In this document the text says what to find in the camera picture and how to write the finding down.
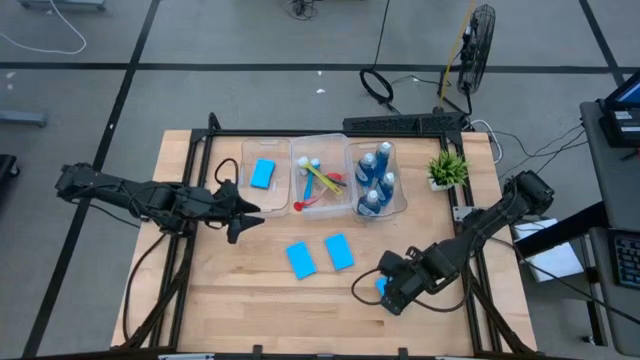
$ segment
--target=blue block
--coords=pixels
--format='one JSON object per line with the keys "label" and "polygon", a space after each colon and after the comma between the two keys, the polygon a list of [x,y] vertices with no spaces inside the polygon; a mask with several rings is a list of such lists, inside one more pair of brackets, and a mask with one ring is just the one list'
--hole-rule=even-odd
{"label": "blue block", "polygon": [[256,167],[253,169],[253,175],[251,176],[251,186],[268,189],[275,167],[276,163],[273,160],[258,159]]}
{"label": "blue block", "polygon": [[333,261],[333,267],[336,271],[353,265],[353,256],[351,255],[351,250],[349,250],[349,244],[344,234],[329,237],[324,243],[327,245],[327,250],[329,251],[331,261]]}
{"label": "blue block", "polygon": [[378,288],[378,291],[380,292],[380,296],[384,296],[384,286],[387,285],[387,278],[386,277],[381,277],[378,280],[376,280],[376,288]]}
{"label": "blue block", "polygon": [[316,272],[316,266],[313,264],[307,244],[304,242],[289,246],[287,248],[287,256],[289,256],[289,262],[291,262],[291,267],[293,267],[293,272],[298,280]]}

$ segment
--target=wooden table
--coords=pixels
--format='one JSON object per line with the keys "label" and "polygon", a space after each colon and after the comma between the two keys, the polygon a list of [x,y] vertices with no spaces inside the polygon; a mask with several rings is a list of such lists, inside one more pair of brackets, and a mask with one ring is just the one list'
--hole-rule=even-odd
{"label": "wooden table", "polygon": [[[190,131],[165,132],[155,181],[181,180],[189,136]],[[212,190],[217,187],[213,170],[224,158],[239,160],[244,140],[214,138],[207,180]],[[410,245],[424,249],[453,236],[447,193],[431,191],[424,168],[440,152],[438,140],[390,141],[396,146],[408,200],[407,210],[393,220],[367,224],[351,218],[308,221],[291,210],[284,217],[268,219],[243,232],[237,245],[227,243],[225,231],[199,226],[178,350],[250,353],[253,345],[261,344],[265,353],[395,355],[399,347],[406,347],[411,355],[471,355],[465,308],[440,314],[410,305],[396,317],[381,306],[363,305],[350,294],[353,280],[376,267],[385,250],[404,254]],[[488,138],[483,133],[465,133],[463,141],[475,205],[493,205],[501,192]],[[336,233],[345,234],[355,258],[354,266],[340,272],[333,270],[323,243]],[[142,225],[132,263],[158,236],[155,225]],[[506,229],[496,236],[510,239]],[[298,241],[307,243],[318,270],[304,280],[295,278],[285,255],[285,248]],[[165,241],[136,275],[131,291],[130,332],[156,302],[167,247]],[[535,349],[515,255],[492,242],[484,251],[496,307],[523,342]],[[362,297],[379,297],[374,287],[376,278],[371,276],[360,283]],[[419,299],[447,307],[457,303],[462,293],[461,281],[456,280],[436,296],[423,294]],[[161,344],[167,342],[172,308],[170,305],[165,314]],[[484,348],[489,349],[485,316],[479,306],[478,319],[485,333]],[[112,342],[123,342],[120,317]]]}

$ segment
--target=small white pot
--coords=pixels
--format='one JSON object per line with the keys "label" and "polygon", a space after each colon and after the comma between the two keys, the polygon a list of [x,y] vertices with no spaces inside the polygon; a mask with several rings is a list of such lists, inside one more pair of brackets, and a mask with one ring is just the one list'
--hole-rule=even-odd
{"label": "small white pot", "polygon": [[429,178],[429,185],[431,185],[431,190],[433,190],[433,191],[444,191],[444,190],[448,190],[448,189],[451,189],[452,187],[454,187],[454,184],[451,184],[451,185],[438,185],[438,184],[436,184],[436,182],[432,178]]}

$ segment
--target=gray floor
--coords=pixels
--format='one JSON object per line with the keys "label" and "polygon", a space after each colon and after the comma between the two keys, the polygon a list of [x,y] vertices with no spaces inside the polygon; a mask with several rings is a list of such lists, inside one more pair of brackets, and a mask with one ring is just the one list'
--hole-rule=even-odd
{"label": "gray floor", "polygon": [[[0,39],[0,62],[126,63],[150,3],[107,0],[105,13],[68,8],[64,14],[89,42],[83,53],[33,53]],[[289,18],[283,3],[163,0],[141,61],[373,60],[384,0],[326,0],[317,3],[318,16],[307,22]],[[497,13],[490,65],[606,66],[577,0],[488,3]],[[640,3],[589,3],[619,65],[637,66],[640,44],[632,24]],[[466,4],[393,0],[379,62],[444,64]],[[13,0],[0,2],[0,31],[33,46],[79,46],[55,14],[25,11]],[[391,80],[407,73],[384,75]],[[44,129],[0,126],[0,153],[17,155],[23,168],[0,207],[0,358],[21,355],[73,217],[74,207],[55,198],[60,167],[93,160],[123,76],[124,71],[111,70],[0,69],[0,108],[46,111],[50,116]],[[437,103],[431,84],[405,81],[394,88],[394,105],[403,113],[428,112]],[[580,102],[606,96],[614,88],[611,75],[490,73],[473,97],[472,118],[519,136],[534,151],[578,124]],[[463,104],[459,94],[452,92],[451,98]],[[138,71],[104,171],[148,179],[163,131],[203,127],[210,111],[223,127],[244,129],[340,129],[345,117],[387,114],[362,89],[357,72]],[[524,154],[512,139],[499,139],[505,148],[497,165],[502,174]],[[548,215],[564,218],[599,200],[588,152],[586,146],[569,150],[541,173],[557,193]],[[533,160],[512,172],[538,169],[542,163]],[[40,355],[108,347],[135,237],[135,229],[89,212]],[[612,349],[580,343],[578,337],[588,333],[583,303],[541,291],[526,271],[523,278],[541,350],[585,359],[624,358]],[[569,316],[571,322],[563,321]]]}

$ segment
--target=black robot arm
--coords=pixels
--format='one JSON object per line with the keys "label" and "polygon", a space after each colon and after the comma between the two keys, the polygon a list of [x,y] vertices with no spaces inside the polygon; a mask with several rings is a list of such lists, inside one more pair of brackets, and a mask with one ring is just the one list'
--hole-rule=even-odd
{"label": "black robot arm", "polygon": [[264,219],[245,215],[260,212],[260,208],[243,200],[235,183],[228,179],[218,182],[220,188],[211,194],[205,188],[180,183],[139,183],[97,172],[89,164],[76,164],[62,167],[56,189],[66,201],[95,198],[127,209],[136,218],[153,220],[161,232],[171,235],[185,235],[189,221],[203,221],[210,227],[211,222],[228,225],[227,239],[235,244],[240,232],[262,224]]}
{"label": "black robot arm", "polygon": [[399,315],[423,291],[438,293],[460,275],[470,255],[496,232],[525,215],[544,213],[553,202],[554,191],[534,172],[527,171],[508,180],[504,193],[491,208],[469,214],[464,231],[453,239],[434,243],[424,251],[410,247],[407,259],[386,251],[378,264],[389,279],[382,306]]}

